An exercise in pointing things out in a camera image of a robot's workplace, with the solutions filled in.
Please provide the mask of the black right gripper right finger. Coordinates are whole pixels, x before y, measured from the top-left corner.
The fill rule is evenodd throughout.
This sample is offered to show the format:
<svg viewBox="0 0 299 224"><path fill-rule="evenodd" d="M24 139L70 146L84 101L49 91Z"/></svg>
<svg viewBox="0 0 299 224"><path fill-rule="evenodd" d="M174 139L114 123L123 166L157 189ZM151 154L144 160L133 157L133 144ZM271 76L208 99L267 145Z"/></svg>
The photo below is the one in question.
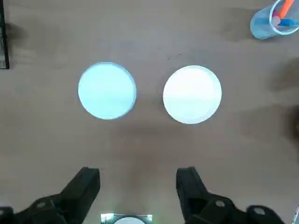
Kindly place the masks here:
<svg viewBox="0 0 299 224"><path fill-rule="evenodd" d="M194 167L179 168L176 189L186 224L282 224L279 215L262 205L238 209L227 197L210 193Z"/></svg>

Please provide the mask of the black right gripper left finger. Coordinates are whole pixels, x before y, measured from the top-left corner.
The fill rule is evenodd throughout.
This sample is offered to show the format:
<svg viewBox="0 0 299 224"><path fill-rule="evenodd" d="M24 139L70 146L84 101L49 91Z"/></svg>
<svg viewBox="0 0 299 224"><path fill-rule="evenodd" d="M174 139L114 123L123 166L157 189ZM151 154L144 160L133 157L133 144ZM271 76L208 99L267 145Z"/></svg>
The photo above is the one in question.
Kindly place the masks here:
<svg viewBox="0 0 299 224"><path fill-rule="evenodd" d="M82 224L99 191L99 169L83 167L58 194L39 198L17 213L12 207L1 206L0 222L2 224Z"/></svg>

